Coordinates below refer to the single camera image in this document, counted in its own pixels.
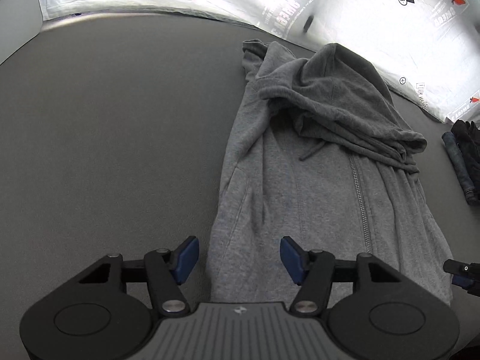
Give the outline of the grey zip hoodie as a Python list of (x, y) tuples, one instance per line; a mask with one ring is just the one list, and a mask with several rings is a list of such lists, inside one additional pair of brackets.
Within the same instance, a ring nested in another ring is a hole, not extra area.
[(414, 160), (427, 142), (372, 63), (336, 43), (309, 58), (275, 41), (242, 51), (247, 83), (208, 247), (211, 300), (291, 303), (279, 252), (290, 236), (339, 259), (373, 254), (450, 303), (452, 252)]

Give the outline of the white side panel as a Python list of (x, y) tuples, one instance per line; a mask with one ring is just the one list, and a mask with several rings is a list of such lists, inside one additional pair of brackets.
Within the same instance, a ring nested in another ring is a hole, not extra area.
[(39, 0), (1, 0), (1, 63), (41, 30)]

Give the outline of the black folded garment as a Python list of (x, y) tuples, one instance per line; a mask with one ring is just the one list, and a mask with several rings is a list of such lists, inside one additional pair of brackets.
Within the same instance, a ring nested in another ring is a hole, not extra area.
[(475, 122), (457, 120), (451, 127), (460, 149), (465, 166), (473, 186), (479, 190), (480, 183), (480, 158), (479, 158), (479, 127)]

